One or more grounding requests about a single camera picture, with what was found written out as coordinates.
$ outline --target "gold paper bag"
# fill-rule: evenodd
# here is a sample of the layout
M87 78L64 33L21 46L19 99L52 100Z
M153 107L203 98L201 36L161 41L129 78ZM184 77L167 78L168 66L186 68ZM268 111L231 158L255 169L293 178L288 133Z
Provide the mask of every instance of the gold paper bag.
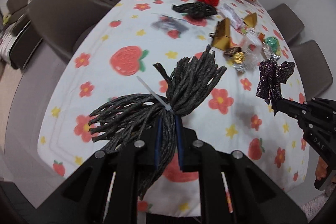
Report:
M211 46L223 51L230 47L230 20L228 18L217 23Z
M250 14L244 18L244 23L249 28L255 28L258 22L257 13Z

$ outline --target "sequin bow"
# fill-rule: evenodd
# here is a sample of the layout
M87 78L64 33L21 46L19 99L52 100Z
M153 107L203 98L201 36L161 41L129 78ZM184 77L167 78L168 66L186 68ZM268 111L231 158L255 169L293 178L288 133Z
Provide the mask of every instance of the sequin bow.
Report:
M257 89L257 97L265 100L272 106L282 99L280 84L285 84L288 78L293 74L295 68L294 62L283 62L278 65L277 62L270 58L262 61L259 66L260 82Z

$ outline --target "dining table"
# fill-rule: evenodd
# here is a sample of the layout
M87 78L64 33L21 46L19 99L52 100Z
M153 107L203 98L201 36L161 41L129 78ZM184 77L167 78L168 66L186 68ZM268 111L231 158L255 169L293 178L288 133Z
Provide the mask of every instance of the dining table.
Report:
M112 98L148 93L141 77L158 95L165 96L167 82L153 67L161 63L168 75L184 57L200 57L211 44L220 14L194 20L172 10L172 5L196 0L121 0L93 28L63 72L46 109L37 149L41 159L64 178L69 177L108 141L92 141L89 114ZM279 29L263 6L245 0L220 0L244 18L257 13L256 31L277 37L281 58L294 58ZM157 28L162 17L172 17L182 31ZM243 35L231 26L231 43L239 45ZM304 180L309 146L297 121L286 114L274 115L270 105L256 96L258 66L238 73L223 51L212 48L218 66L227 67L210 95L189 115L183 126L216 150L241 150L280 188L288 192ZM295 68L286 84L284 98L300 103L305 94ZM177 154L162 176L148 189L138 210L174 217L200 216L198 173L179 170Z

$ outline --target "zip tie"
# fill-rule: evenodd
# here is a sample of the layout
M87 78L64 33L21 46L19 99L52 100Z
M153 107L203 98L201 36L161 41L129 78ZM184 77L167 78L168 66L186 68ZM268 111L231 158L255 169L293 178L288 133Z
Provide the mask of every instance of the zip tie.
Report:
M165 107L165 109L174 114L170 104L166 104L139 76L137 76L140 83Z

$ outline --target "black cord bundle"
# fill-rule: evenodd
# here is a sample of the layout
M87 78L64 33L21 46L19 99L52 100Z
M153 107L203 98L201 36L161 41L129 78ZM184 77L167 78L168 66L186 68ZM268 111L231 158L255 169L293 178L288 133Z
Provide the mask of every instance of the black cord bundle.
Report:
M162 175L168 163L172 160L176 147L175 117L190 114L210 94L218 84L226 67L218 68L215 63L215 52L210 53L210 45L199 59L195 56L182 58L170 75L160 63L153 66L168 83L165 97L161 99L169 103L174 112L167 111L165 107L152 94L131 94L118 97L102 105L90 116L94 117L89 125L100 123L91 128L91 134L103 132L93 137L98 140L110 142L102 150L112 153L121 150L129 143L138 140L141 133L154 126L156 117L162 116L162 145L159 169L154 173L140 174L138 194L143 198L147 189Z

